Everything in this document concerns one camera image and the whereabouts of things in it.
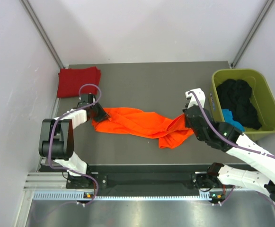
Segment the orange t shirt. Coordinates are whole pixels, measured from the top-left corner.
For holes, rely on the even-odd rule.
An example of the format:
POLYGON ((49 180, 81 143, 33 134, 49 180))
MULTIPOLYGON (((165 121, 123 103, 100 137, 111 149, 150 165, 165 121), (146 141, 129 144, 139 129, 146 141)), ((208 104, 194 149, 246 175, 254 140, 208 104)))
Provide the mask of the orange t shirt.
POLYGON ((147 139, 157 139, 159 148, 174 149, 194 135, 185 126, 185 116, 175 119, 156 112, 145 112, 137 108, 111 107, 104 109, 109 117, 102 122, 92 121, 95 131, 110 134, 130 134, 147 139))

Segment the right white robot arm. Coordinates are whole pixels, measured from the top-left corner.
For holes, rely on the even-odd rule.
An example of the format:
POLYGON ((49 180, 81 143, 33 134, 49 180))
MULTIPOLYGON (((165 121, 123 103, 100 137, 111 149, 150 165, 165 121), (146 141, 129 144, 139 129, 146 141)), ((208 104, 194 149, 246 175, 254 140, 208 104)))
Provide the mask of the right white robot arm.
POLYGON ((236 169, 213 163, 207 170, 207 182, 212 187, 233 185, 257 191, 275 202, 275 156, 253 142, 246 134, 226 122, 214 122, 209 112, 197 105, 183 109, 185 126, 197 139, 211 148, 234 156, 254 168, 236 169))

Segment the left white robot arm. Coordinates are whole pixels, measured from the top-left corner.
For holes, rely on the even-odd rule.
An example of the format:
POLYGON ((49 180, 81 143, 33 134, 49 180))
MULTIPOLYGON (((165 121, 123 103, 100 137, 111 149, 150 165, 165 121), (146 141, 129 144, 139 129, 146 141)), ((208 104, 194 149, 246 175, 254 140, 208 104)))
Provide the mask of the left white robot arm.
POLYGON ((67 111, 62 117, 44 119, 41 125, 39 155, 61 166, 68 173, 71 188, 96 186, 89 165, 74 151, 74 129, 89 120, 96 123, 108 119, 107 112, 92 93, 79 96, 76 109, 67 111))

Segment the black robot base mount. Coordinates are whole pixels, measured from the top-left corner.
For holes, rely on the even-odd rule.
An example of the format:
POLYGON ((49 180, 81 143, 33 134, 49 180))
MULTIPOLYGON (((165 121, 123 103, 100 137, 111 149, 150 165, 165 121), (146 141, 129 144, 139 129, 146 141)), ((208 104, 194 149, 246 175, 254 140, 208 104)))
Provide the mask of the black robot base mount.
POLYGON ((67 189, 98 188, 98 196, 192 196, 209 189, 223 190, 216 178, 206 175, 209 165, 91 165, 83 177, 67 177, 67 189))

